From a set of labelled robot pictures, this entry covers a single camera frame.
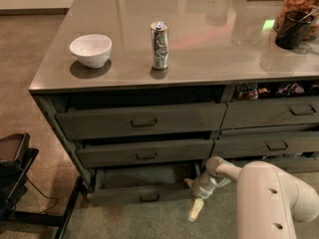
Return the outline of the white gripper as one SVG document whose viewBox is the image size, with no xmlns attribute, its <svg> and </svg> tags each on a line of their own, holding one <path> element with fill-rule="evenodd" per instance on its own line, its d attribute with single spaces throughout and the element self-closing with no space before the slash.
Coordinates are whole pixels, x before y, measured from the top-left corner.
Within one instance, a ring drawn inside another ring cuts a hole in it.
<svg viewBox="0 0 319 239">
<path fill-rule="evenodd" d="M 188 212 L 188 220 L 193 222 L 196 220 L 203 207 L 204 201 L 202 199 L 209 198 L 216 188 L 227 185 L 231 182 L 231 180 L 224 175 L 209 173 L 206 171 L 196 179 L 192 180 L 186 178 L 184 182 L 188 187 L 190 187 L 192 195 L 195 197 L 195 199 L 191 200 Z"/>
</svg>

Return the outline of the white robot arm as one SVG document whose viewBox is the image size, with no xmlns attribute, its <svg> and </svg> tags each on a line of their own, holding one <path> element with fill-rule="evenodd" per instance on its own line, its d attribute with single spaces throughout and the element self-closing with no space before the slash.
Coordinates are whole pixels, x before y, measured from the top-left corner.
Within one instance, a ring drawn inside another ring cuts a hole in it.
<svg viewBox="0 0 319 239">
<path fill-rule="evenodd" d="M 242 167 L 211 157 L 205 172 L 185 183 L 194 197 L 188 219 L 197 218 L 215 189 L 236 184 L 236 239 L 297 239 L 295 222 L 319 215 L 319 194 L 308 183 L 264 161 Z"/>
</svg>

